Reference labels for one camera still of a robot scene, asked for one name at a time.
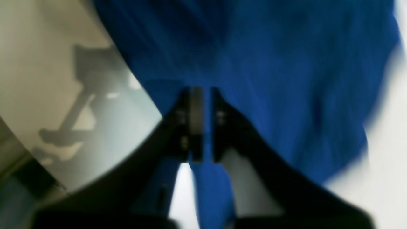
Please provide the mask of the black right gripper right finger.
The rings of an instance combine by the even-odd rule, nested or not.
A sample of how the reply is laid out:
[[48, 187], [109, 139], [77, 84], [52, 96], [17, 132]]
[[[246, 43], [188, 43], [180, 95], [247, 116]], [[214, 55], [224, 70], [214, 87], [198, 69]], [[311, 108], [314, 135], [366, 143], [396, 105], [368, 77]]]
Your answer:
[[373, 229], [371, 217], [294, 170], [212, 89], [213, 161], [227, 171], [233, 229]]

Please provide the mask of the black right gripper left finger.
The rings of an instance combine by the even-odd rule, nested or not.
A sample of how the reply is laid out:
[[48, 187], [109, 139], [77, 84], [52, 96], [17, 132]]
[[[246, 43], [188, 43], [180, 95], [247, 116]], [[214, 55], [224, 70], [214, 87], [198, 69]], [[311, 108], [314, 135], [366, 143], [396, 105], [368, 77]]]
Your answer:
[[184, 89], [147, 139], [108, 174], [39, 210], [33, 229], [176, 229], [167, 218], [177, 170], [203, 157], [204, 90]]

